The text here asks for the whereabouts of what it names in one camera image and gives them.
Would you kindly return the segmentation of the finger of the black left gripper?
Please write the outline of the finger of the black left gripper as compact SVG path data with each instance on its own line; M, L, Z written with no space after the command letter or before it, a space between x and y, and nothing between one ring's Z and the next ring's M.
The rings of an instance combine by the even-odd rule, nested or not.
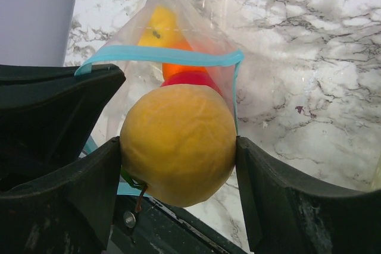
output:
M1 190L75 161L126 79L113 64L75 70L1 66Z

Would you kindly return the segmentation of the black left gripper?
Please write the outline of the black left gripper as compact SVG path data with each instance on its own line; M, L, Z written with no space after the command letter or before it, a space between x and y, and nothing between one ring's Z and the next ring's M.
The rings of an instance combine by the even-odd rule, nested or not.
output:
M118 195L107 253L238 253L238 247L188 211L146 197Z

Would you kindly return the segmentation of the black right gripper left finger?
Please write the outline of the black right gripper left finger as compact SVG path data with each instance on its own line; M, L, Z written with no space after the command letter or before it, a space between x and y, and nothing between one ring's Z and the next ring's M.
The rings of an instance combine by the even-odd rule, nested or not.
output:
M119 176L114 137L84 158L1 193L1 253L101 253Z

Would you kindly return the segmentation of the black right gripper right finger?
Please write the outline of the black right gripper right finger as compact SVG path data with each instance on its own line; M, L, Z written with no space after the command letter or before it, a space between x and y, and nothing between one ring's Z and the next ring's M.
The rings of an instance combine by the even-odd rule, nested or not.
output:
M380 191L361 192L314 178L236 141L236 173L254 253L379 253Z

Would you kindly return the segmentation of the yellow toy pear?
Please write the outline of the yellow toy pear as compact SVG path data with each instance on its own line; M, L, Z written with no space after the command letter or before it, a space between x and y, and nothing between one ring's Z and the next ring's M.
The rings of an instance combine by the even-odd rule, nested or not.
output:
M175 84L150 91L127 113L122 166L147 193L177 207L208 200L235 166L236 126L208 86Z

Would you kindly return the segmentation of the clear zip top bag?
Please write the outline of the clear zip top bag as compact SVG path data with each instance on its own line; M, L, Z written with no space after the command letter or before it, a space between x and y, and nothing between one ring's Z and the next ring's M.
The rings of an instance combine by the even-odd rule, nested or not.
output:
M101 115L106 136L120 139L119 194L190 206L227 181L235 166L242 61L189 0L143 0L76 70L83 77L112 63L126 77Z

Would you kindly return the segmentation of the yellow toy lemon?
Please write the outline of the yellow toy lemon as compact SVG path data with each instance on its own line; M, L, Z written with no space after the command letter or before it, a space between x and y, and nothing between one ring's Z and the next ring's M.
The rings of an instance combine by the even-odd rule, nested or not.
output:
M176 14L159 5L152 13L138 46L169 48L182 39L183 35L177 25Z

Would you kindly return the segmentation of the orange toy orange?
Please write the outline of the orange toy orange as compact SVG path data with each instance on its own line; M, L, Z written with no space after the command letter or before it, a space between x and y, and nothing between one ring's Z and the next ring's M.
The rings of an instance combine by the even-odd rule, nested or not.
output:
M185 51L193 51L192 47L188 43L187 40L181 40L174 45L171 46L172 49L180 49ZM182 73L182 72L189 72L189 71L199 71L206 73L207 70L205 67L196 67L196 66L190 66L190 65L180 65L180 64L170 64L163 62L162 63L162 72L163 72L163 79L167 80L170 77L174 76L175 74Z

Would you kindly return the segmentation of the red toy apple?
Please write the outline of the red toy apple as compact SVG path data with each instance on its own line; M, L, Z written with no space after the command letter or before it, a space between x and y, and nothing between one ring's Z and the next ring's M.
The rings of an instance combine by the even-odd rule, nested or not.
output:
M221 90L218 88L213 79L208 75L208 73L202 71L185 71L177 73L168 78L167 80L164 80L161 87L170 86L174 84L193 84L208 86L215 90L219 95L223 95Z

